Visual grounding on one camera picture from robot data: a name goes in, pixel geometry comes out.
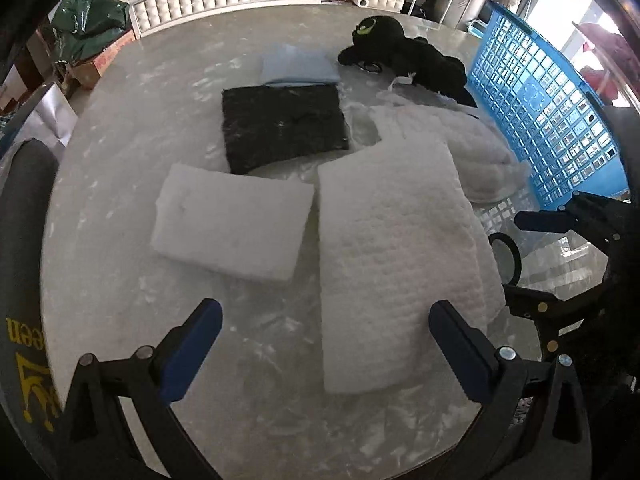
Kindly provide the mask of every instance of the green plastic bag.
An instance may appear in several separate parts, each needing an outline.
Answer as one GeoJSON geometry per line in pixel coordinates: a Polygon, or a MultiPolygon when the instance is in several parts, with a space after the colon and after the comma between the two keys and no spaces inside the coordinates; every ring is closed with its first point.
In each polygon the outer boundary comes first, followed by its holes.
{"type": "Polygon", "coordinates": [[[62,0],[51,20],[53,61],[75,65],[100,54],[131,28],[129,4],[115,0],[62,0]]]}

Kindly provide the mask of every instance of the folded white towel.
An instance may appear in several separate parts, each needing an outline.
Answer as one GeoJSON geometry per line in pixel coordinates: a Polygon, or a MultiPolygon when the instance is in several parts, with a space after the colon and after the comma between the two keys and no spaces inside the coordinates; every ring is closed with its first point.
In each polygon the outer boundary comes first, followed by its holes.
{"type": "Polygon", "coordinates": [[[375,106],[371,117],[381,139],[444,140],[469,201],[500,202],[527,184],[531,166],[518,161],[493,121],[475,108],[458,108],[375,106]]]}
{"type": "Polygon", "coordinates": [[[504,295],[444,140],[382,140],[318,171],[328,392],[406,378],[420,346],[434,344],[427,314],[435,301],[486,329],[504,295]]]}
{"type": "Polygon", "coordinates": [[[233,276],[287,281],[313,196],[311,184],[174,164],[156,201],[151,246],[233,276]]]}

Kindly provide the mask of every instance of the blue container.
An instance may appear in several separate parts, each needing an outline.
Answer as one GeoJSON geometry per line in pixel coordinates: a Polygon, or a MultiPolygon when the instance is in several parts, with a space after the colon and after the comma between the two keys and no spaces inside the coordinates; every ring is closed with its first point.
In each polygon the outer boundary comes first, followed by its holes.
{"type": "Polygon", "coordinates": [[[519,160],[546,210],[574,190],[618,196],[628,189],[602,101],[569,61],[495,2],[469,83],[519,160]]]}

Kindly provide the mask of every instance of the plush toy's green eye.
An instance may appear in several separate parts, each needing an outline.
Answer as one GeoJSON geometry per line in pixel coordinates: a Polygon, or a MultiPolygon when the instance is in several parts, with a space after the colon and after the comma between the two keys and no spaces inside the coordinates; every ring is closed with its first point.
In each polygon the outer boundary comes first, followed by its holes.
{"type": "Polygon", "coordinates": [[[367,25],[367,23],[363,23],[359,25],[356,28],[357,35],[363,36],[364,34],[369,34],[371,32],[371,29],[376,26],[376,20],[373,18],[371,20],[367,20],[367,22],[373,22],[373,23],[371,23],[370,25],[367,25]]]}

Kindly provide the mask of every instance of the orange box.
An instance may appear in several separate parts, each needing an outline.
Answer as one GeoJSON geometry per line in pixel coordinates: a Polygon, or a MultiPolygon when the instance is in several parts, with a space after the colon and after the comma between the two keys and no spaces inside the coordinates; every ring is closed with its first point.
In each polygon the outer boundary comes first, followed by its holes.
{"type": "Polygon", "coordinates": [[[124,34],[124,36],[119,37],[111,43],[97,56],[71,67],[72,75],[78,79],[83,88],[93,90],[98,81],[100,81],[104,71],[107,70],[107,67],[115,59],[116,54],[123,46],[132,41],[136,41],[136,37],[133,34],[133,30],[130,30],[124,34]]]}

